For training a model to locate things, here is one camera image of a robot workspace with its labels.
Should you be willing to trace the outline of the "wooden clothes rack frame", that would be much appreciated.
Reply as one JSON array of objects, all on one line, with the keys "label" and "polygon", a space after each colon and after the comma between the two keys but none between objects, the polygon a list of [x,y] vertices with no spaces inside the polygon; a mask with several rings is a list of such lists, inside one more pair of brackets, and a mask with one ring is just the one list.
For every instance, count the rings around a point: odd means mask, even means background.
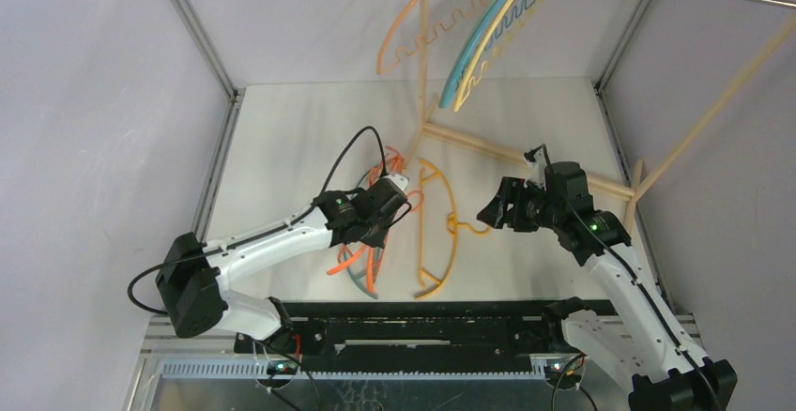
[{"label": "wooden clothes rack frame", "polygon": [[[780,7],[780,8],[795,8],[793,2],[786,2],[784,0],[745,0],[749,2],[756,2],[760,4]],[[628,41],[632,37],[635,28],[640,24],[640,14],[646,10],[646,5],[651,0],[640,0],[631,21],[628,23],[626,30],[623,32],[621,40]],[[418,43],[417,52],[421,56],[421,94],[420,94],[420,114],[421,122],[418,126],[415,135],[415,142],[413,145],[419,143],[425,137],[437,138],[443,142],[460,145],[472,151],[482,153],[487,156],[495,157],[499,160],[506,160],[509,162],[517,163],[519,165],[526,165],[530,169],[537,167],[541,161],[539,155],[534,155],[527,158],[524,152],[509,149],[504,146],[494,145],[486,140],[479,139],[474,136],[469,136],[460,131],[447,129],[430,122],[432,115],[435,111],[434,107],[428,105],[426,99],[427,87],[427,61],[428,54],[426,48],[429,43],[424,39],[427,33],[429,23],[428,16],[429,10],[427,9],[428,0],[410,0],[407,2],[401,13],[396,17],[393,26],[390,28],[388,34],[384,37],[383,46],[386,46],[393,36],[399,23],[403,21],[406,14],[415,6],[421,8],[421,33],[420,41]],[[749,83],[749,81],[758,73],[764,64],[773,56],[773,54],[782,46],[792,34],[795,33],[795,18],[789,17],[788,20],[779,28],[775,34],[766,42],[766,44],[758,50],[758,53],[753,57],[743,68],[741,68],[726,90],[722,92],[716,102],[710,109],[700,118],[700,120],[692,127],[692,129],[684,136],[684,138],[674,147],[668,157],[655,167],[648,176],[642,175],[643,160],[639,160],[631,175],[631,185],[629,187],[622,186],[616,182],[609,181],[599,176],[591,176],[588,178],[589,185],[596,190],[613,195],[620,198],[627,203],[625,209],[624,222],[627,225],[633,225],[635,221],[635,213],[638,201],[643,195],[657,182],[663,173],[685,152],[685,150],[697,139],[697,137],[708,127],[708,125],[719,115],[721,111],[726,109],[729,103],[741,92],[742,88]]]}]

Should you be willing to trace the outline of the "left circuit board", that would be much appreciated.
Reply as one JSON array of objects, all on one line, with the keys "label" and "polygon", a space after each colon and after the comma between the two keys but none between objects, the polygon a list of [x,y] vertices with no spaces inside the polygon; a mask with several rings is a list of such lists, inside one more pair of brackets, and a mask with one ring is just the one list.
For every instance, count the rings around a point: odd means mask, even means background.
[{"label": "left circuit board", "polygon": [[299,365],[288,359],[269,360],[266,367],[266,377],[287,376],[292,377],[300,371]]}]

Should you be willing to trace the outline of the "circuit board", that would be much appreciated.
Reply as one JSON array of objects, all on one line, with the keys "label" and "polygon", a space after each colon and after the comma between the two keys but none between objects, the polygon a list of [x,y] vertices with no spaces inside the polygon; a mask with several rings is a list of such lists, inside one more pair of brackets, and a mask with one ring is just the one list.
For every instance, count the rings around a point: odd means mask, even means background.
[{"label": "circuit board", "polygon": [[558,387],[561,390],[576,388],[582,379],[582,368],[582,360],[576,360],[569,367],[564,362],[555,362],[545,368],[545,382],[550,387]]},{"label": "circuit board", "polygon": [[266,377],[287,376],[292,377],[300,371],[299,365],[288,359],[269,360],[266,367]]}]

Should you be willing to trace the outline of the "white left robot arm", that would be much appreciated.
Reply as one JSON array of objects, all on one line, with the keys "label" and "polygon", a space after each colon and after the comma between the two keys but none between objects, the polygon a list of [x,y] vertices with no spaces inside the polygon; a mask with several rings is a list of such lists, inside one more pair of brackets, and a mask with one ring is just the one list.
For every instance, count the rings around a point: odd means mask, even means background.
[{"label": "white left robot arm", "polygon": [[227,330],[283,351],[294,329],[282,302],[241,293],[236,283],[311,251],[352,243],[384,247],[408,202],[408,186],[407,177],[388,174],[365,190],[322,192],[302,212],[258,231],[207,243],[195,233],[178,236],[155,278],[175,334],[189,339]]}]

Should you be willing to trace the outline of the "peach wavy hanger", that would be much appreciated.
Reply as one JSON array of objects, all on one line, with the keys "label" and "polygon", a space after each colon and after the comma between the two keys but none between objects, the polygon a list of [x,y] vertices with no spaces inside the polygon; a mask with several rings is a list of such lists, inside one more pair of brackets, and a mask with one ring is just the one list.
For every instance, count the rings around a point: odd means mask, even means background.
[{"label": "peach wavy hanger", "polygon": [[[492,0],[469,0],[463,8],[453,8],[439,19],[432,20],[431,0],[409,0],[393,21],[383,38],[376,56],[375,72],[378,76],[385,75],[416,53],[426,54],[427,47],[433,44],[441,33],[449,32],[458,23],[480,16],[492,3]],[[417,13],[419,32],[405,45],[393,44],[392,41],[406,26],[408,17]]]}]

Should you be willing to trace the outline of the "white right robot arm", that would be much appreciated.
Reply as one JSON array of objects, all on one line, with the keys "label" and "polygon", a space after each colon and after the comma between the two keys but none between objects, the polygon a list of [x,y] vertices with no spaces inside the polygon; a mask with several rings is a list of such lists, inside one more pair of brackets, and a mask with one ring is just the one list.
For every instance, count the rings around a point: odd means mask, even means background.
[{"label": "white right robot arm", "polygon": [[551,230],[605,293],[628,337],[599,321],[579,297],[549,305],[543,341],[591,358],[622,388],[632,410],[724,410],[738,382],[684,329],[636,260],[632,239],[610,211],[598,210],[586,173],[573,161],[543,168],[543,181],[505,176],[478,221],[515,232]]}]

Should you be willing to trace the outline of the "pale yellow wavy hanger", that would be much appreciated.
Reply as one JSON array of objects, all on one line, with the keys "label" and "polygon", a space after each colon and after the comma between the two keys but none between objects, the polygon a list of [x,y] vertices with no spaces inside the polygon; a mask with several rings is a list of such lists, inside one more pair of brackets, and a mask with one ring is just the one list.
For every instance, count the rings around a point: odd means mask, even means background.
[{"label": "pale yellow wavy hanger", "polygon": [[464,81],[449,107],[456,112],[461,109],[472,89],[490,69],[490,63],[500,56],[508,42],[522,29],[542,2],[543,0],[509,0],[500,9],[495,19],[488,25],[474,58],[467,66]]}]

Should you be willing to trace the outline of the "light blue wavy hanger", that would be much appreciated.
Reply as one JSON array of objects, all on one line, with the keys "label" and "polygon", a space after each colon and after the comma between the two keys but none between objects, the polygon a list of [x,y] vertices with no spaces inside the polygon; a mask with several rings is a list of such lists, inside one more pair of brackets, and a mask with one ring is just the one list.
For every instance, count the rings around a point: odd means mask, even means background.
[{"label": "light blue wavy hanger", "polygon": [[456,61],[453,63],[452,70],[443,86],[437,105],[438,108],[445,109],[452,104],[456,93],[464,81],[467,66],[474,58],[476,49],[486,34],[488,25],[495,19],[500,9],[508,1],[509,0],[492,0],[482,12],[478,23],[473,27]]}]

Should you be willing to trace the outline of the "teal plastic hanger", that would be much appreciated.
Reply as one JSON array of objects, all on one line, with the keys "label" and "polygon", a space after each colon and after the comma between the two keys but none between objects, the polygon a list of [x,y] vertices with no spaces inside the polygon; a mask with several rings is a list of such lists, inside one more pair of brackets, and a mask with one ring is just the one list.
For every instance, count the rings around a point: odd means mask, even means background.
[{"label": "teal plastic hanger", "polygon": [[348,275],[348,278],[353,282],[353,284],[357,287],[357,289],[360,292],[362,292],[370,299],[377,300],[378,299],[377,292],[375,295],[372,295],[366,290],[365,269],[368,258],[368,252],[369,250],[366,249],[365,253],[356,262],[351,264],[349,268],[345,269],[345,272]]}]

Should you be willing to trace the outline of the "yellow-orange plastic hanger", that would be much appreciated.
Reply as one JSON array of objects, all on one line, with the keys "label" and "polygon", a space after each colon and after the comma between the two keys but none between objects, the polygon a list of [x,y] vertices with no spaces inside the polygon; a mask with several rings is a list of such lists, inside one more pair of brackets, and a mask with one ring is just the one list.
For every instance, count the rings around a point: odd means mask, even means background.
[{"label": "yellow-orange plastic hanger", "polygon": [[426,187],[436,180],[439,180],[444,187],[449,204],[451,206],[451,212],[445,219],[445,231],[452,241],[451,253],[444,272],[441,276],[437,276],[436,274],[432,273],[424,264],[424,207],[423,204],[419,204],[417,280],[421,290],[417,292],[413,298],[415,300],[423,300],[436,294],[449,279],[459,252],[458,248],[460,231],[465,230],[474,236],[487,236],[491,233],[491,229],[485,228],[478,230],[470,222],[460,221],[452,186],[448,178],[431,161],[418,158],[418,162],[420,164],[419,193],[421,198],[425,199]]}]

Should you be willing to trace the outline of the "orange plastic hanger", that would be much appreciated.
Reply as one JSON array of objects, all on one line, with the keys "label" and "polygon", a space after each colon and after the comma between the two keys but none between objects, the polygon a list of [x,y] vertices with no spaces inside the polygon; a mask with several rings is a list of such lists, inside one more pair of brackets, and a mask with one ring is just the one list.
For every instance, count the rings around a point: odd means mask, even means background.
[{"label": "orange plastic hanger", "polygon": [[[401,173],[405,168],[405,159],[400,151],[388,146],[388,156],[382,162],[381,166],[372,168],[369,173],[369,184],[375,183],[376,175],[385,169],[388,173]],[[365,284],[366,290],[372,294],[376,294],[375,281],[377,278],[378,270],[380,269],[383,252],[379,248],[371,248],[368,252],[368,258],[365,269]]]},{"label": "orange plastic hanger", "polygon": [[[420,190],[412,190],[411,192],[408,193],[408,197],[412,197],[414,195],[418,195],[420,197],[420,200],[416,203],[416,206],[415,206],[415,207],[419,208],[421,206],[423,200],[424,200],[423,192],[420,192]],[[337,258],[336,258],[337,265],[332,267],[331,269],[327,270],[326,274],[329,275],[329,276],[333,276],[333,275],[338,274],[340,271],[342,271],[342,270],[344,270],[346,268],[349,268],[351,266],[351,264],[356,262],[365,253],[366,249],[369,250],[369,251],[372,250],[368,246],[361,246],[357,250],[351,251],[346,245],[343,245],[338,250],[338,254],[337,254]]]}]

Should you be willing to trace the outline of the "right circuit board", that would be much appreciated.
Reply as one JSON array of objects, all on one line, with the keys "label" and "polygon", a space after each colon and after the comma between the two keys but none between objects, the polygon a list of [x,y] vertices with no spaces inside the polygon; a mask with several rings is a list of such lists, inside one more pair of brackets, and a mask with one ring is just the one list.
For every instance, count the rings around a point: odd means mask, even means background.
[{"label": "right circuit board", "polygon": [[582,368],[582,360],[576,360],[569,367],[564,362],[555,362],[545,368],[545,382],[550,387],[558,387],[561,390],[576,388],[582,379]]}]

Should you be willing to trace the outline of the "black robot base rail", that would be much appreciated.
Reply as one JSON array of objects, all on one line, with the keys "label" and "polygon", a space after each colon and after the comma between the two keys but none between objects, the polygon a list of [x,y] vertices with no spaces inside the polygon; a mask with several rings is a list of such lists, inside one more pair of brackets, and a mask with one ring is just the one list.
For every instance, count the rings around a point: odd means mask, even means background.
[{"label": "black robot base rail", "polygon": [[293,326],[237,354],[299,359],[311,373],[534,375],[535,358],[577,354],[555,335],[550,300],[288,302]]}]

